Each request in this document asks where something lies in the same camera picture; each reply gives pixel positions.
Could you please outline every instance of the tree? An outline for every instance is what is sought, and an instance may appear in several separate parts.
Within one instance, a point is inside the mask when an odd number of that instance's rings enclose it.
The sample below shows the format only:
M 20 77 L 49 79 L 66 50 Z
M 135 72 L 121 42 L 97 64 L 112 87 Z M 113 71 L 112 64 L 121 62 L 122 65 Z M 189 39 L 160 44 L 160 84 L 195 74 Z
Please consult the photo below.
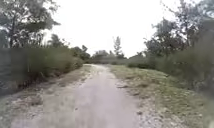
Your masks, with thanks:
M 53 47 L 61 47 L 64 45 L 59 36 L 56 34 L 52 34 L 51 40 L 49 40 L 48 43 L 50 43 Z
M 9 47 L 40 40 L 41 30 L 58 24 L 51 16 L 56 9 L 52 0 L 0 0 L 0 29 L 5 31 Z
M 121 50 L 121 39 L 120 37 L 116 37 L 116 40 L 114 41 L 114 52 L 115 52 L 115 55 L 116 57 L 124 57 L 124 54 L 122 53 L 122 50 Z
M 82 50 L 83 50 L 83 52 L 87 52 L 88 48 L 86 46 L 82 45 Z
M 83 46 L 82 46 L 82 49 L 79 48 L 79 47 L 71 48 L 71 51 L 73 53 L 73 56 L 81 58 L 84 61 L 87 61 L 90 58 L 90 54 L 88 54 L 86 52 L 87 51 L 87 47 L 86 46 L 83 47 Z

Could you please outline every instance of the overcast sky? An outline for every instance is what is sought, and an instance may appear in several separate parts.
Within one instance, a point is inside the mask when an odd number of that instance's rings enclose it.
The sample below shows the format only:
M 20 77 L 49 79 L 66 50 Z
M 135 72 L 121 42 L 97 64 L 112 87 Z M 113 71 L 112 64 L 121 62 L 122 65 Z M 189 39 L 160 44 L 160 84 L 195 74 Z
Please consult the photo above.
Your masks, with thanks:
M 54 27 L 71 46 L 85 45 L 88 52 L 113 50 L 113 37 L 120 36 L 122 50 L 127 57 L 145 49 L 144 39 L 154 30 L 152 24 L 162 20 L 160 0 L 56 0 L 60 5 L 55 19 L 61 23 Z M 176 0 L 163 0 L 175 7 Z

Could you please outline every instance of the bush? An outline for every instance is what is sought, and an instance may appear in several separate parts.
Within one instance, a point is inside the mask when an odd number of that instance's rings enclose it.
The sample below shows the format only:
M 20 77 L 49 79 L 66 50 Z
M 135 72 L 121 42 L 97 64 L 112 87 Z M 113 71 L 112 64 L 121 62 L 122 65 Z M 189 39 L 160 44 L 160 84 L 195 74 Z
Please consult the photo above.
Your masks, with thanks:
M 134 56 L 128 60 L 127 66 L 130 68 L 142 68 L 142 69 L 154 69 L 155 62 L 154 58 L 149 59 L 149 57 Z
M 188 88 L 211 90 L 214 86 L 214 47 L 199 44 L 195 48 L 158 58 L 157 69 L 185 80 Z
M 10 50 L 12 75 L 20 87 L 47 77 L 59 76 L 80 68 L 83 61 L 72 56 L 67 47 L 13 48 Z

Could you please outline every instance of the grass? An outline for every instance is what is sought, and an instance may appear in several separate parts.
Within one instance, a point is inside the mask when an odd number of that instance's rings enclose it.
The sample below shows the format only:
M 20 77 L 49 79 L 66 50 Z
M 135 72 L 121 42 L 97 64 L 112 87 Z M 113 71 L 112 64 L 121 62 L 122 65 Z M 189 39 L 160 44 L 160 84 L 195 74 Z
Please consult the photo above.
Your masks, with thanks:
M 29 107 L 43 104 L 40 95 L 45 92 L 52 94 L 49 90 L 55 91 L 61 87 L 68 86 L 76 81 L 83 81 L 90 72 L 89 65 L 72 71 L 66 75 L 48 80 L 35 86 L 31 86 L 21 92 L 0 98 L 0 127 L 10 127 L 15 116 L 26 112 Z
M 165 116 L 178 116 L 190 128 L 206 128 L 214 120 L 214 104 L 194 91 L 181 88 L 176 78 L 155 70 L 110 66 L 116 77 L 128 83 L 129 92 L 141 99 L 154 97 Z

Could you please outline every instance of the sandy trail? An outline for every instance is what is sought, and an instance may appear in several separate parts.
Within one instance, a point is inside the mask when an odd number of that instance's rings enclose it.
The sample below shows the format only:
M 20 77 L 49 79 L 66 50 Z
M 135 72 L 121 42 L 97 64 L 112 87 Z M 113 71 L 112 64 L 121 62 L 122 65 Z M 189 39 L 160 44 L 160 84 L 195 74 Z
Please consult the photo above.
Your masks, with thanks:
M 135 100 L 108 68 L 92 66 L 90 76 L 52 94 L 42 94 L 36 114 L 16 118 L 12 128 L 139 128 Z

